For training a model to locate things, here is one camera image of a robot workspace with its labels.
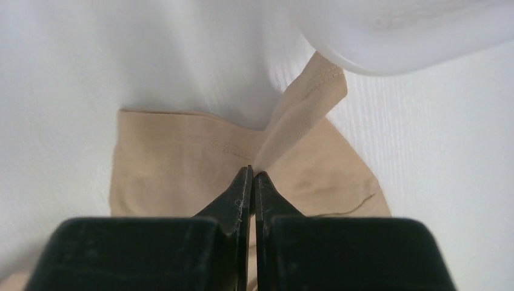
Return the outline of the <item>white plastic basket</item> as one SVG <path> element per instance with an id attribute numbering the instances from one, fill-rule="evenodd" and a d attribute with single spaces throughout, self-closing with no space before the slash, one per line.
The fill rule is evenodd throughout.
<path id="1" fill-rule="evenodd" d="M 513 39 L 512 1 L 288 1 L 305 39 L 353 73 L 391 76 Z"/>

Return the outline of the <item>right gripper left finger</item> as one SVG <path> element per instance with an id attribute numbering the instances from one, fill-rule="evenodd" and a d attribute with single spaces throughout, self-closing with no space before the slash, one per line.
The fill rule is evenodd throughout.
<path id="1" fill-rule="evenodd" d="M 245 290 L 253 170 L 189 218 L 80 217 L 51 235 L 27 290 Z"/>

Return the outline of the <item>beige t shirt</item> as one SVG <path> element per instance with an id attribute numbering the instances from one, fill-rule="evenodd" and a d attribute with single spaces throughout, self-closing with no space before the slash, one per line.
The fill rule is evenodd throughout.
<path id="1" fill-rule="evenodd" d="M 326 118 L 346 94 L 342 68 L 315 53 L 263 131 L 208 113 L 121 110 L 111 214 L 192 216 L 250 165 L 305 215 L 388 217 L 377 178 Z"/>

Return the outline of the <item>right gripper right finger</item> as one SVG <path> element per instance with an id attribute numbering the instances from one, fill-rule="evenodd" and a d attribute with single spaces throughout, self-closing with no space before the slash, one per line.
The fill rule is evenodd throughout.
<path id="1" fill-rule="evenodd" d="M 454 290 L 428 228 L 405 218 L 305 216 L 253 182 L 259 290 Z"/>

